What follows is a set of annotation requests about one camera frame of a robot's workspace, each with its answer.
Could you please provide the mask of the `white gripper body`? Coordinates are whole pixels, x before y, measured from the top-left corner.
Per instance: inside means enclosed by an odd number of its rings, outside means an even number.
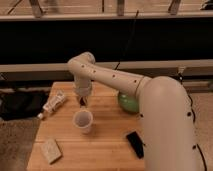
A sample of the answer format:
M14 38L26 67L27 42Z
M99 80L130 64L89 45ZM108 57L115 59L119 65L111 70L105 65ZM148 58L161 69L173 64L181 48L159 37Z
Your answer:
M80 84L76 84L74 88L75 93L79 97L87 97L91 94L92 92L92 84L88 84L86 86L82 86Z

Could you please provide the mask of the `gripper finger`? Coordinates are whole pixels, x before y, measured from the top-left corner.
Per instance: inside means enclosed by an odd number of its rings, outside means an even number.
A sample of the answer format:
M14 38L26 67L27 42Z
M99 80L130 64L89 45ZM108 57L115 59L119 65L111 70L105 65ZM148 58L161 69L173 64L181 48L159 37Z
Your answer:
M86 106L89 105L89 97L85 97L85 104L86 104Z
M81 97L80 96L77 97L77 101L78 101L79 105L81 105Z

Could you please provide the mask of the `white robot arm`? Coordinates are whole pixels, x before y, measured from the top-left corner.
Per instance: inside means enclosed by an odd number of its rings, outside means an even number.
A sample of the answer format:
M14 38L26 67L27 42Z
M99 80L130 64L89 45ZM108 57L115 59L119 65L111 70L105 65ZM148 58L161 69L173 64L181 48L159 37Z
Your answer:
M99 67L90 52L71 58L68 68L80 97L97 81L138 100L145 171L202 171L191 100L180 82Z

